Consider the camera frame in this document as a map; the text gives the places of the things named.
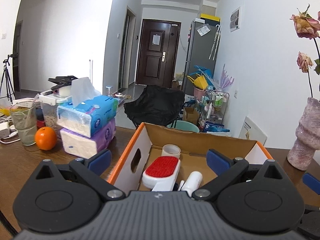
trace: chair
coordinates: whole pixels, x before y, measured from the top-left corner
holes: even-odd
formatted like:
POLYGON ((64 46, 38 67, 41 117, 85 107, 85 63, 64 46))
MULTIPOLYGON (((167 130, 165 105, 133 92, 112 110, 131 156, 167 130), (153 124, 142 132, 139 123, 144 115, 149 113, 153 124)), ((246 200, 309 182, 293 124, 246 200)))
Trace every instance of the chair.
POLYGON ((124 104, 124 112, 137 128, 142 122, 167 126, 179 117, 184 92, 146 86, 140 97, 124 104))

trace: refrigerator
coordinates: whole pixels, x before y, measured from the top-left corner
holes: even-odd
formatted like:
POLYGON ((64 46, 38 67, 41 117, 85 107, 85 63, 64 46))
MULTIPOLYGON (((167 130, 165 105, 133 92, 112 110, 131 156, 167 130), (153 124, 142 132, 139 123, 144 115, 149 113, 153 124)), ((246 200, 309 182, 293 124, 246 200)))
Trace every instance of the refrigerator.
POLYGON ((214 42, 214 37, 216 34, 216 31, 218 30, 218 27, 216 26, 210 26, 211 30, 201 36, 197 29, 199 27, 202 27, 204 24, 200 22, 193 21, 191 23, 191 30, 190 30, 190 37, 189 37, 189 44, 188 44, 188 52, 187 52, 187 60, 186 60, 186 66, 184 71, 184 78, 182 83, 182 90, 185 92, 186 95, 193 96, 194 87, 190 80, 188 80, 187 76, 190 73, 193 73, 196 71, 194 66, 198 65, 201 67, 205 67, 207 69, 211 70, 211 73, 213 75, 214 68, 216 64, 216 59, 213 61, 213 55, 214 50, 211 56, 211 59, 209 59, 211 49, 214 42))

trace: marbled vase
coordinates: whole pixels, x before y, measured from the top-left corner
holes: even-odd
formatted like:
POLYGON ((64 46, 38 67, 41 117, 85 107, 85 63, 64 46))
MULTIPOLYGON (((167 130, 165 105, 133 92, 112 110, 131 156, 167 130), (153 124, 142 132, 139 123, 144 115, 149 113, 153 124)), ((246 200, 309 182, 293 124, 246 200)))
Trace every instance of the marbled vase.
POLYGON ((289 163, 305 171, 310 165, 316 150, 320 150, 320 102, 308 98, 308 103, 296 129, 297 139, 287 159, 289 163))

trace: table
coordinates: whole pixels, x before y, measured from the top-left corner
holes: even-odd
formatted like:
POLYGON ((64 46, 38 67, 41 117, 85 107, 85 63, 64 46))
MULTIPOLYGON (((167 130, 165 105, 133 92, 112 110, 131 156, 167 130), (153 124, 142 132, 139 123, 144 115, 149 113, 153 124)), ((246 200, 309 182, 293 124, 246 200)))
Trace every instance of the table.
MULTIPOLYGON (((109 146, 109 149, 113 154, 113 159, 110 168, 102 174, 104 179, 110 174, 134 133, 135 130, 117 127, 116 136, 109 146)), ((284 168, 285 172, 302 195, 305 203, 320 207, 320 197, 305 186, 301 180, 304 172, 295 169, 288 163, 286 157, 289 150, 272 148, 268 148, 267 150, 284 168)), ((9 145, 0 144, 0 209, 17 231, 19 231, 20 228, 13 215, 12 204, 34 169, 43 159, 51 159, 56 164, 64 164, 74 158, 74 156, 64 152, 60 141, 51 151, 42 151, 36 146, 24 147, 20 142, 9 145)), ((320 179, 320 166, 316 161, 312 161, 308 172, 320 179)), ((9 233, 7 233, 1 225, 0 239, 11 239, 9 233)))

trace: purple tissue pack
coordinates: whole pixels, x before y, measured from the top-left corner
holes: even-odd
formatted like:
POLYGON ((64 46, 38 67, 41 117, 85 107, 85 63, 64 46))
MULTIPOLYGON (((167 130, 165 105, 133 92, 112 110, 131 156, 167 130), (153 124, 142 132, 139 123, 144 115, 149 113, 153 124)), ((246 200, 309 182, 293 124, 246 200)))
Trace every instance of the purple tissue pack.
POLYGON ((112 118, 91 138, 87 138, 66 128, 60 130, 60 134, 66 153, 89 159, 109 146, 116 134, 116 120, 112 118))

